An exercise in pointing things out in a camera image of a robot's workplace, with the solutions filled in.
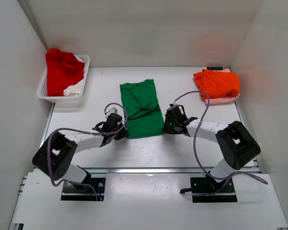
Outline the green t shirt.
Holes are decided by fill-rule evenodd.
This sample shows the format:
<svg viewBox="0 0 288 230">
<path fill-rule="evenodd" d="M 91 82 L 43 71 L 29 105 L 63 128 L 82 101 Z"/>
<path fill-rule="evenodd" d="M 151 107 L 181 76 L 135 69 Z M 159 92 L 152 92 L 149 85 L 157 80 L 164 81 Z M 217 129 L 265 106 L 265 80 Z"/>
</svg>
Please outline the green t shirt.
<svg viewBox="0 0 288 230">
<path fill-rule="evenodd" d="M 163 134 L 164 119 L 153 79 L 121 84 L 120 96 L 128 115 L 126 129 L 129 139 Z"/>
</svg>

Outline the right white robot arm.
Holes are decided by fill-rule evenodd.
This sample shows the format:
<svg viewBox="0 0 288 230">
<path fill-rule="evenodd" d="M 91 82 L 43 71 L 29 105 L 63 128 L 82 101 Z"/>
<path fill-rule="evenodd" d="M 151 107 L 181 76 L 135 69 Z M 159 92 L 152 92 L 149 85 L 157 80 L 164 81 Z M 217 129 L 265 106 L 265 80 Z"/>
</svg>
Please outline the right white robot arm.
<svg viewBox="0 0 288 230">
<path fill-rule="evenodd" d="M 202 118 L 187 117 L 182 105 L 171 104 L 166 111 L 163 132 L 202 138 L 219 145 L 223 159 L 210 171 L 203 170 L 203 189 L 197 196 L 213 196 L 221 192 L 241 168 L 261 153 L 261 148 L 240 121 L 230 124 L 206 122 Z"/>
</svg>

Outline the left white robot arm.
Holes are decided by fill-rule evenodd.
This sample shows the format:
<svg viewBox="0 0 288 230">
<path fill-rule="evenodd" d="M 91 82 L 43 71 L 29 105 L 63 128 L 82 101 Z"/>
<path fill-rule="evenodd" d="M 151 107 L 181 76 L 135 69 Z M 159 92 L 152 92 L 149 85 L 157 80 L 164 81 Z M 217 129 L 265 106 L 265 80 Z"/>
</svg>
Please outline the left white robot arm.
<svg viewBox="0 0 288 230">
<path fill-rule="evenodd" d="M 72 159 L 76 153 L 126 138 L 129 132 L 123 122 L 116 108 L 112 108 L 106 113 L 106 121 L 92 128 L 95 133 L 72 130 L 71 134 L 65 135 L 54 131 L 34 155 L 32 164 L 54 182 L 64 181 L 81 192 L 95 191 L 91 185 L 91 174 L 73 165 Z"/>
</svg>

